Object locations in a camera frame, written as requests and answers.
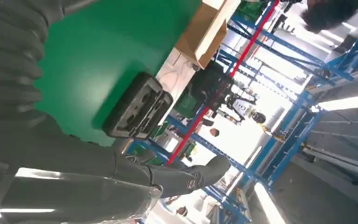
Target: cardboard box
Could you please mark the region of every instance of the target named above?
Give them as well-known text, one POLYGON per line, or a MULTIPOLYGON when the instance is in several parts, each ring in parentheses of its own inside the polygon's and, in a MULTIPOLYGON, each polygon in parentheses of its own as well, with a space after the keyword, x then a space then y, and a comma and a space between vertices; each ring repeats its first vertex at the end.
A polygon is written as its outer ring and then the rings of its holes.
POLYGON ((241 0, 224 0, 219 9, 204 2, 175 48, 204 69, 227 34, 227 20, 241 0))

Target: blue steel rack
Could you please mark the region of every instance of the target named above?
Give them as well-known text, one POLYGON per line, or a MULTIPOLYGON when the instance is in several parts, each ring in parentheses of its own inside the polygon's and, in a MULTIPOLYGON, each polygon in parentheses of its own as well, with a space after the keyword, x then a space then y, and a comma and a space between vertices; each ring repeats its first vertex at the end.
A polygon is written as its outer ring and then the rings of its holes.
MULTIPOLYGON (((250 22, 244 20, 241 17, 238 17, 234 15, 232 17, 232 21, 242 29, 239 30, 235 28, 234 26, 229 25, 228 28, 245 37, 250 39, 252 37, 252 34, 247 31, 245 27, 256 29, 257 25, 251 24, 250 22)), ((319 81, 319 85, 321 84, 330 84, 334 85, 334 82, 339 79, 347 79, 352 81, 354 78, 350 75, 350 73, 358 66, 358 40, 353 45, 351 50, 346 52, 344 55, 338 57, 337 59, 325 63, 322 60, 310 55, 309 53, 302 51, 301 49, 293 46, 290 43, 287 43, 286 41, 274 36, 273 34, 263 30, 262 34, 268 37, 269 39, 275 41, 278 44, 281 44, 290 50, 293 50, 294 52, 300 54, 301 56, 307 58, 308 60, 303 60, 299 58, 290 57, 287 55, 284 55, 270 46, 267 46, 263 44, 260 41, 257 41, 256 43, 259 44, 261 47, 271 51, 272 53, 284 58, 285 60, 291 62, 292 64, 298 66, 299 68, 304 69, 305 71, 308 71, 310 74, 313 74, 319 81), (308 67, 305 67, 303 64, 312 65, 317 67, 318 69, 311 70, 308 67), (327 79, 326 77, 323 77, 320 75, 319 71, 321 70, 329 70, 333 74, 332 78, 327 79)), ((230 73, 231 69, 234 67, 235 63, 237 62, 237 58, 234 55, 231 55, 224 50, 219 50, 216 54, 216 59, 220 62, 224 63, 228 66, 228 70, 226 71, 227 74, 230 73)), ((208 142, 206 139, 202 138, 198 134, 193 133, 192 138, 209 149, 210 151, 214 152, 215 154, 223 155, 227 157, 230 160, 230 163, 237 168, 240 172, 244 173, 244 177, 241 181, 241 184, 244 185, 248 183, 249 181, 257 181, 261 182, 266 186, 266 189, 271 190, 271 185, 276 179, 279 177, 279 175, 282 173, 282 171, 287 167, 289 164, 291 158, 299 151, 301 145, 306 140, 306 138, 309 136, 311 130, 315 127, 315 125, 318 123, 320 118, 323 115, 323 110, 320 110, 317 113, 311 113, 309 111, 309 108, 313 105, 313 101, 309 98, 310 94, 307 91, 303 91, 301 94, 296 94, 297 99, 292 99, 290 96, 287 95, 285 91, 290 91, 294 93, 289 88, 286 88, 284 85, 278 83, 274 79, 270 78, 269 76, 263 74, 260 72, 260 69, 255 69, 245 62, 241 62, 241 66, 244 68, 252 71, 255 75, 252 76, 243 70, 239 69, 238 72, 248 77, 250 80, 254 82, 258 82, 268 89, 272 90, 276 94, 290 100, 293 103, 293 107, 289 110, 288 114, 286 115, 285 119, 281 122, 280 129, 277 130, 278 133, 285 133, 290 128, 290 124, 293 123, 293 120, 296 119, 296 115, 298 113, 298 110, 300 108, 305 109, 303 112, 302 117, 299 119, 299 121, 295 124, 295 127, 292 129, 291 133, 287 136, 283 144, 280 146, 279 150, 275 154, 275 156, 272 158, 270 163, 267 165, 266 169, 261 173, 261 176, 257 174, 257 170, 262 165, 262 162, 266 159, 266 157, 269 155, 269 153, 272 151, 272 149, 279 143, 275 138, 270 138, 270 140, 267 142, 267 144, 263 147, 263 149, 259 152, 254 162, 250 165, 248 169, 246 169, 242 164, 235 161, 233 158, 229 157, 227 154, 219 150, 217 147, 215 147, 213 144, 208 142), (265 78, 266 80, 273 83, 275 86, 278 87, 281 91, 276 91, 264 84, 262 81, 257 79, 257 76, 261 76, 265 78)), ((170 122, 173 126, 179 128, 182 132, 186 133, 188 128, 185 127, 183 124, 181 124, 179 121, 177 121, 175 118, 168 116, 167 121, 170 122)), ((152 140, 148 141, 135 141, 133 144, 141 144, 144 147, 151 148, 154 152, 156 152, 157 156, 161 158, 164 161, 167 161, 170 157, 170 153, 167 152, 165 149, 163 149, 161 146, 153 142, 152 140)), ((243 212, 246 210, 241 204, 239 204, 234 199, 227 197, 224 192, 221 192, 216 187, 207 187, 204 189, 206 193, 214 197, 216 200, 222 202, 223 207, 227 208, 228 210, 232 211, 238 219, 236 220, 236 223, 248 223, 250 220, 248 220, 244 215, 243 212)))

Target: green floor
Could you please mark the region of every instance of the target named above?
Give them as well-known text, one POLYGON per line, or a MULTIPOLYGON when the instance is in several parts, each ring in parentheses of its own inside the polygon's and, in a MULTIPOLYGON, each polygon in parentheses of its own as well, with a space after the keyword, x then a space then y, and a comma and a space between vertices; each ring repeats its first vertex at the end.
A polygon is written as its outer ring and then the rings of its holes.
POLYGON ((198 0, 102 0, 53 25, 40 65, 38 109, 66 134, 108 146, 101 125, 132 79, 156 74, 198 0))

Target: red vertical pole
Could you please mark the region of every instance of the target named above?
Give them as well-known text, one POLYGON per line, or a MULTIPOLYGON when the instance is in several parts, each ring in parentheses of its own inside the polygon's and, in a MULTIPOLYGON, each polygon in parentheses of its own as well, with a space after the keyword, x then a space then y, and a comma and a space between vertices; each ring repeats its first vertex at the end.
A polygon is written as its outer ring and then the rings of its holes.
MULTIPOLYGON (((239 69, 240 64, 242 63, 243 59, 245 58, 245 56, 249 53, 250 48, 253 46, 253 44, 256 42, 257 37, 260 35, 264 24, 268 21, 268 19, 271 17, 272 13, 275 10, 275 7, 279 4, 279 0, 275 0, 274 2, 274 6, 267 12, 266 17, 264 18, 264 20, 261 22, 260 26, 258 27, 258 29, 256 30, 256 32, 253 34, 252 39, 250 39, 249 44, 247 45, 247 47, 245 48, 245 50, 243 51, 242 55, 240 56, 240 58, 238 59, 236 66, 234 67, 233 71, 230 73, 230 77, 233 77, 236 73, 236 71, 239 69)), ((205 109, 201 112, 201 114, 199 115, 199 117, 197 117, 197 119, 195 120, 195 122, 193 123, 193 125, 190 127, 189 131, 186 133, 185 137, 183 138, 183 140, 179 143, 178 147, 176 148, 176 150, 172 153, 172 156, 170 157, 169 161, 167 162, 167 164, 171 164, 173 163, 173 161, 175 160, 176 156, 179 154, 180 150, 183 148, 183 146, 185 146, 187 140, 190 138, 190 136, 192 135, 192 133, 194 132, 195 128, 197 127, 197 125, 202 121, 202 118, 205 116, 205 114, 208 112, 209 108, 205 107, 205 109)))

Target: gray wall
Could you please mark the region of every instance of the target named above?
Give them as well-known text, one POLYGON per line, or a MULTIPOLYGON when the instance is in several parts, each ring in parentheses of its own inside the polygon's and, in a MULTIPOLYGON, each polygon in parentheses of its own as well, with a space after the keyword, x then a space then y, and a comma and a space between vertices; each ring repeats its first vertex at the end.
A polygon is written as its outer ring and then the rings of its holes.
MULTIPOLYGON (((319 101, 325 102, 356 96, 358 96, 358 82, 355 81, 352 84, 337 87, 324 93, 324 96, 319 101)), ((356 138, 358 137, 358 124, 324 123, 324 121, 345 120, 358 121, 358 109, 327 112, 314 130, 326 133, 338 133, 345 136, 334 137, 329 134, 312 133, 308 138, 308 144, 358 161, 358 138, 356 138)))
MULTIPOLYGON (((277 205, 293 224, 358 224, 358 203, 290 163, 274 183, 277 205)), ((249 198, 252 223, 267 224, 257 197, 249 198)))

